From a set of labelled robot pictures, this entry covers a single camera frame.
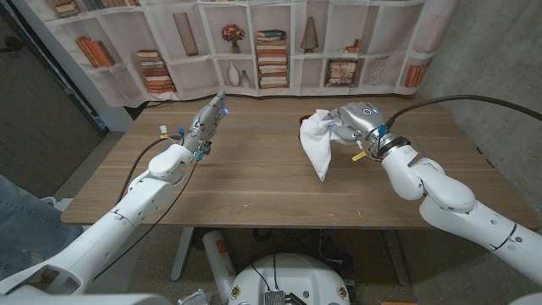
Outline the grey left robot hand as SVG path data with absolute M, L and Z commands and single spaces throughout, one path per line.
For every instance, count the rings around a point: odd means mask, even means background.
M 225 92 L 221 90 L 194 116 L 191 127 L 185 133 L 182 146 L 195 157 L 200 147 L 214 136 L 221 119 L 228 112 Z

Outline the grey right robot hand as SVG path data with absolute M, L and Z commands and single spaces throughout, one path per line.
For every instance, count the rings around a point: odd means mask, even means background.
M 373 158 L 384 159 L 396 148 L 410 146 L 403 136 L 396 136 L 386 126 L 380 111 L 371 103 L 348 103 L 330 110 L 324 119 L 329 129 L 346 142 L 362 141 Z

